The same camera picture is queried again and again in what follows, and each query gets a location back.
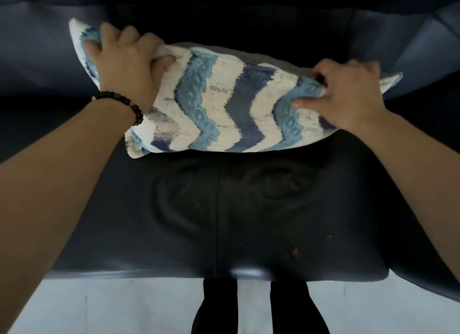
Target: hand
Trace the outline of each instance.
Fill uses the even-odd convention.
[[[362,122],[378,119],[388,113],[380,92],[378,62],[359,63],[351,60],[342,65],[324,59],[312,70],[312,77],[323,75],[327,92],[321,98],[294,100],[292,107],[318,112],[336,127],[354,133]]]
[[[123,32],[111,24],[101,25],[101,44],[84,40],[86,53],[98,70],[101,90],[119,93],[131,99],[142,112],[150,110],[160,88],[164,71],[174,57],[153,60],[164,42],[152,33],[141,36],[132,26]]]

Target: forearm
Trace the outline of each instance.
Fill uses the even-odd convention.
[[[96,100],[0,165],[0,333],[51,269],[134,119],[129,107]]]
[[[382,162],[460,281],[460,154],[391,112],[353,133]]]

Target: chevron patterned pillow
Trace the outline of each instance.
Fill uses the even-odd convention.
[[[70,34],[81,64],[99,87],[94,64],[82,41],[100,42],[99,33],[75,18]],[[260,54],[192,43],[161,46],[158,57],[173,55],[160,91],[144,121],[125,134],[132,158],[150,152],[187,149],[261,152],[311,144],[337,129],[312,110],[290,107],[292,100],[319,97],[325,87],[308,78],[310,69]],[[380,80],[382,93],[402,78]]]

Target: person's left hand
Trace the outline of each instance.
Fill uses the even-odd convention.
[[[175,61],[172,56],[154,60],[163,40],[152,33],[141,36],[133,26],[120,31],[107,22],[101,24],[100,33],[102,45],[83,41],[89,59],[98,70],[100,90],[131,99],[142,112],[150,110],[164,71]]]

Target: person's left arm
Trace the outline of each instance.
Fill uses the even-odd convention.
[[[150,109],[172,57],[163,42],[101,25],[102,46],[85,41],[101,90]],[[0,333],[7,333],[74,230],[114,147],[136,120],[112,99],[89,103],[52,133],[0,164]]]

